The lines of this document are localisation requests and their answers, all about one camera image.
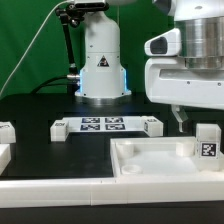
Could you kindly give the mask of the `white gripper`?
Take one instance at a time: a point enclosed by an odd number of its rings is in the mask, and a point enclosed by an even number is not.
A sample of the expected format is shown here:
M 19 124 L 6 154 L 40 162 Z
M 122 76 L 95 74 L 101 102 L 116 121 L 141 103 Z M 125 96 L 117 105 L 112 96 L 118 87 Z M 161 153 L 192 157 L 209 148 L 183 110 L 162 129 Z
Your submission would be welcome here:
M 224 110 L 224 67 L 194 70 L 179 57 L 150 58 L 145 65 L 145 91 L 151 102 L 172 105 L 179 131 L 186 133 L 183 106 Z

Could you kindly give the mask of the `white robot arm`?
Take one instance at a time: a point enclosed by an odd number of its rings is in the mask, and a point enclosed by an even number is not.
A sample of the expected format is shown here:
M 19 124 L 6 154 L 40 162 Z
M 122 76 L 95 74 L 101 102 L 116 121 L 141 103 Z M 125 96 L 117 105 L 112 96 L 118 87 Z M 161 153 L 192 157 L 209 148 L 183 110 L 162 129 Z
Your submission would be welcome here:
M 174 28 L 144 45 L 145 91 L 150 101 L 169 104 L 177 121 L 184 108 L 224 110 L 224 0 L 152 0 L 174 18 Z M 124 92 L 119 28 L 104 10 L 120 0 L 74 0 L 86 13 L 86 63 L 80 95 L 95 103 Z

